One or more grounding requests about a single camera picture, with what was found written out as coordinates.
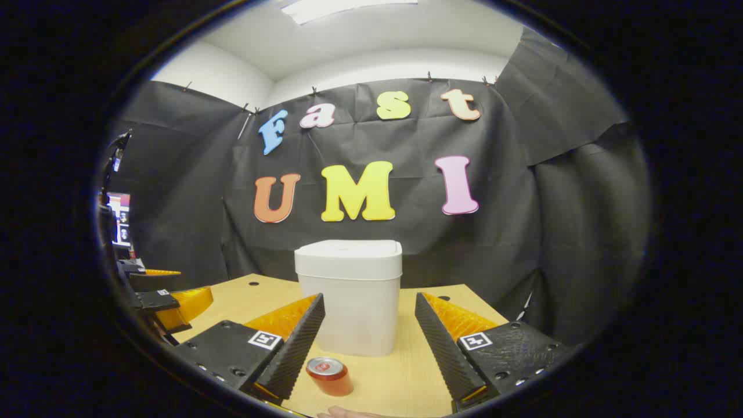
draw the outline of computer monitor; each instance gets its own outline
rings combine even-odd
[[[116,217],[116,236],[113,243],[129,247],[132,245],[132,235],[129,231],[129,199],[126,193],[108,192],[108,206]]]

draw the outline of wooden table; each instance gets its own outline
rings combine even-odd
[[[259,285],[251,286],[250,282]],[[339,405],[353,411],[393,417],[441,417],[452,413],[451,396],[436,365],[433,353],[415,319],[415,294],[446,295],[450,302],[490,319],[507,322],[466,285],[400,290],[400,313],[395,349],[386,357],[357,357],[322,351],[313,344],[307,359],[317,356],[337,358],[348,366],[354,392],[334,397],[321,392],[303,370],[290,399],[282,407],[315,417],[328,407]],[[174,334],[185,341],[219,321],[243,324],[249,320],[302,298],[299,283],[250,274],[212,286],[214,303],[191,321],[192,329]]]

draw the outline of orange letter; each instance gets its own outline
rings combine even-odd
[[[442,94],[441,98],[449,101],[449,107],[452,108],[452,113],[457,118],[462,120],[477,120],[480,118],[480,111],[472,110],[467,105],[467,102],[475,100],[471,94],[462,94],[462,90],[454,89]]]
[[[281,183],[284,184],[284,193],[281,198],[281,206],[272,210],[268,207],[268,198],[271,195],[271,185],[276,183],[276,177],[261,177],[256,180],[256,202],[253,205],[253,212],[261,222],[277,223],[281,222],[291,213],[291,206],[294,201],[294,185],[299,181],[299,174],[286,174],[281,177]]]

